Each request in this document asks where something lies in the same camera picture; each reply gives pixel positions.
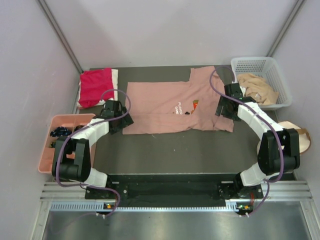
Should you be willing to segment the pink printed t shirt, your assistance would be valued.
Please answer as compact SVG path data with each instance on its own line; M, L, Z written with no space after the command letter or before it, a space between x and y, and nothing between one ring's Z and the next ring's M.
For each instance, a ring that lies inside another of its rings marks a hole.
M129 82L126 107L133 124L124 135L179 133L191 129L233 132L234 122L217 116L224 83L214 66L191 68L189 81Z

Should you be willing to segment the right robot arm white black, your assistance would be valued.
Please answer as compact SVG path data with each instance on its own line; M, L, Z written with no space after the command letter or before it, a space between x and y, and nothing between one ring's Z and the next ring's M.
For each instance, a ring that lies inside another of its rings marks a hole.
M238 83L224 86L220 95L217 116L244 121L260 139L257 162L238 173L233 180L233 192L245 198L253 186L263 180L292 172L300 166L299 133L285 128L270 118L252 97L245 97Z

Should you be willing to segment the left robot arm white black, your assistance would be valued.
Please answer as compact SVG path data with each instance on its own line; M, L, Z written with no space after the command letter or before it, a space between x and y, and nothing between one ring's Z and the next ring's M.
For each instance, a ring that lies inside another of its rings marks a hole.
M68 136L60 136L55 143L51 173L57 181L75 182L77 186L93 186L102 198L114 191L106 173L93 168L91 148L105 135L113 135L134 123L128 110L118 100L108 100L100 114Z

